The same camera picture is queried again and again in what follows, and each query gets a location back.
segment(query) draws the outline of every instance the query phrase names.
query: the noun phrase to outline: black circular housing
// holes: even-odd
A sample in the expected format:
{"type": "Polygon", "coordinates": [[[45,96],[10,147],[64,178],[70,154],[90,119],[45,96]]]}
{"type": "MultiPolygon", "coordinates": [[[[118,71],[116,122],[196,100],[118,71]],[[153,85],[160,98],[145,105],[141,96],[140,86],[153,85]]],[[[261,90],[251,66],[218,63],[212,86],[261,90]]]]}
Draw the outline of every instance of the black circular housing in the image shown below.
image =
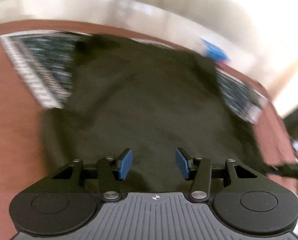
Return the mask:
{"type": "Polygon", "coordinates": [[[235,180],[214,197],[212,205],[223,223],[253,236],[293,230],[298,218],[297,196],[273,181],[235,180]]]}
{"type": "Polygon", "coordinates": [[[55,236],[82,227],[96,209],[90,192],[21,192],[11,201],[9,213],[19,232],[55,236]]]}

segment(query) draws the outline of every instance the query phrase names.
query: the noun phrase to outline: dark green fabric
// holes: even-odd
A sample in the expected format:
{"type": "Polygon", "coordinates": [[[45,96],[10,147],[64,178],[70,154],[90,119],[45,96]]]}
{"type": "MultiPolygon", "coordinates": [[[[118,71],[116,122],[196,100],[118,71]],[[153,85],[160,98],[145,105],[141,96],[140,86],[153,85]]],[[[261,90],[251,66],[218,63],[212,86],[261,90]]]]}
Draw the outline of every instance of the dark green fabric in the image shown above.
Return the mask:
{"type": "Polygon", "coordinates": [[[214,61],[111,35],[76,46],[73,89],[64,109],[43,116],[50,170],[76,158],[95,163],[134,151],[129,191],[186,191],[175,150],[214,163],[263,164],[251,124],[226,107],[214,61]]]}

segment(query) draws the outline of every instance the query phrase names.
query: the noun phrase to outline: blue object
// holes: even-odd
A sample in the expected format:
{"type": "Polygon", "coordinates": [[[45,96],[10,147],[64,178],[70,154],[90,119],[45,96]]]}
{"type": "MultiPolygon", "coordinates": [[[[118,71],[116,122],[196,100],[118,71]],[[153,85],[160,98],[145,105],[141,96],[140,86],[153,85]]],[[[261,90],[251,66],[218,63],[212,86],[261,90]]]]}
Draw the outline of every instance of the blue object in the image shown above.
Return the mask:
{"type": "Polygon", "coordinates": [[[202,40],[206,46],[207,54],[205,55],[208,58],[211,58],[215,61],[218,60],[229,60],[228,56],[225,54],[225,52],[220,49],[219,47],[213,45],[210,42],[207,42],[205,40],[202,40]]]}
{"type": "Polygon", "coordinates": [[[178,169],[184,179],[189,179],[190,170],[187,159],[182,155],[182,153],[177,149],[175,151],[175,161],[177,163],[178,169]]]}
{"type": "Polygon", "coordinates": [[[126,155],[123,157],[120,163],[120,169],[118,171],[118,178],[120,180],[124,180],[128,172],[130,171],[130,168],[132,166],[132,161],[133,161],[133,151],[129,150],[126,155]]]}

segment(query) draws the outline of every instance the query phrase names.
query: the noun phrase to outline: gray ribbed plate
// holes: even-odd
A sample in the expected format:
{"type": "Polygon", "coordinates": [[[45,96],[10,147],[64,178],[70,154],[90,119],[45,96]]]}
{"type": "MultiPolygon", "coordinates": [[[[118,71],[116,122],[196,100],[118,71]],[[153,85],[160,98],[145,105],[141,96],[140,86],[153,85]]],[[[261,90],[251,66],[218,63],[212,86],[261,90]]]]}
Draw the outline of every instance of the gray ribbed plate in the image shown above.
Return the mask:
{"type": "MultiPolygon", "coordinates": [[[[83,228],[64,236],[40,238],[19,233],[14,240],[251,240],[226,228],[206,204],[187,201],[182,193],[129,193],[102,206],[83,228]]],[[[265,238],[295,240],[292,233],[265,238]]]]}

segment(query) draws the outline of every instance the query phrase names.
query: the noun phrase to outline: reddish-brown surface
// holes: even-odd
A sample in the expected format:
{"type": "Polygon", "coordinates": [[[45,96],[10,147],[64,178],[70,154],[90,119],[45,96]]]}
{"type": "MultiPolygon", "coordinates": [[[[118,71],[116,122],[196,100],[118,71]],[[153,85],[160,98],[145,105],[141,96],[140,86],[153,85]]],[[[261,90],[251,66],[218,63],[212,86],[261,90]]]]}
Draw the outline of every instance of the reddish-brown surface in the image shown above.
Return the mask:
{"type": "MultiPolygon", "coordinates": [[[[0,34],[38,29],[109,33],[152,39],[123,29],[81,22],[26,20],[0,24],[0,34]]],[[[257,82],[227,66],[222,68],[237,78],[250,82],[268,96],[266,90],[257,82]]],[[[0,44],[0,240],[10,239],[16,233],[8,212],[12,198],[45,175],[39,144],[41,111],[42,108],[17,75],[0,44]]],[[[288,134],[271,103],[264,109],[254,129],[266,163],[294,161],[288,134]]],[[[271,179],[295,191],[294,179],[278,176],[271,176],[271,179]]]]}

